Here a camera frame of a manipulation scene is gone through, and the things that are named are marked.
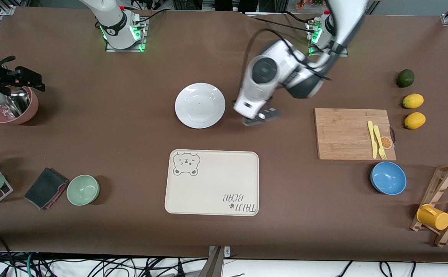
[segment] yellow mug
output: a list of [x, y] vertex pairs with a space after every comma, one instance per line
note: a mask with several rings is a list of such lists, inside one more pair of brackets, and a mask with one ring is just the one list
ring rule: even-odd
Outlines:
[[419, 207], [417, 220], [438, 230], [443, 230], [448, 226], [448, 214], [429, 204]]

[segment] pink bowl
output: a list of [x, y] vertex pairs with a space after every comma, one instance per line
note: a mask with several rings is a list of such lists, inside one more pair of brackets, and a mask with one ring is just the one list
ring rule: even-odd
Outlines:
[[27, 94], [29, 95], [30, 98], [29, 107], [27, 107], [27, 109], [23, 114], [14, 119], [10, 119], [4, 116], [0, 111], [0, 124], [10, 124], [10, 125], [22, 124], [29, 121], [32, 117], [34, 117], [36, 112], [38, 112], [39, 102], [36, 94], [32, 91], [30, 87], [23, 87], [23, 89], [25, 89], [25, 91], [27, 91]]

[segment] brown cloth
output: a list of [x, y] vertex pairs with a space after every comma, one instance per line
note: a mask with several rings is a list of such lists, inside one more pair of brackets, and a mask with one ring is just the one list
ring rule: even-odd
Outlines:
[[[439, 17], [367, 16], [332, 81], [310, 100], [279, 89], [273, 105], [283, 116], [253, 127], [231, 101], [247, 43], [266, 23], [237, 12], [166, 12], [150, 23], [144, 53], [106, 53], [94, 23], [85, 9], [17, 8], [0, 25], [0, 58], [15, 55], [9, 67], [41, 73], [47, 87], [30, 122], [0, 125], [0, 170], [14, 189], [0, 203], [0, 235], [12, 250], [207, 256], [209, 245], [229, 245], [239, 258], [448, 261], [448, 245], [409, 230], [434, 167], [448, 164], [448, 27]], [[269, 26], [306, 51], [304, 32]], [[260, 35], [250, 59], [275, 39]], [[406, 68], [415, 83], [397, 88]], [[203, 130], [174, 112], [180, 90], [197, 82], [217, 86], [227, 102], [223, 118]], [[418, 130], [403, 129], [413, 110], [401, 100], [410, 93], [425, 98]], [[387, 109], [406, 190], [378, 193], [368, 177], [374, 162], [318, 160], [316, 107]], [[258, 214], [166, 212], [174, 149], [256, 152]], [[22, 196], [45, 167], [69, 179], [94, 176], [99, 197], [76, 207], [62, 196], [38, 212]]]

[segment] white tray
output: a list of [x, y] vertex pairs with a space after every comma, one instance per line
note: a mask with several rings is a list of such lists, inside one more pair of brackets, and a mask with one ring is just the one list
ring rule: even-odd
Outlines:
[[258, 176], [254, 152], [176, 149], [169, 156], [164, 207], [171, 214], [253, 216]]

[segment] cutting board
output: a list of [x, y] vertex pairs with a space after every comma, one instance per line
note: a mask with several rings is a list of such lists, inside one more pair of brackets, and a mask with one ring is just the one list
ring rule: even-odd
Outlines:
[[[368, 121], [389, 137], [390, 122], [384, 109], [315, 109], [316, 138], [320, 160], [375, 161]], [[385, 149], [389, 161], [396, 161], [395, 147]]]

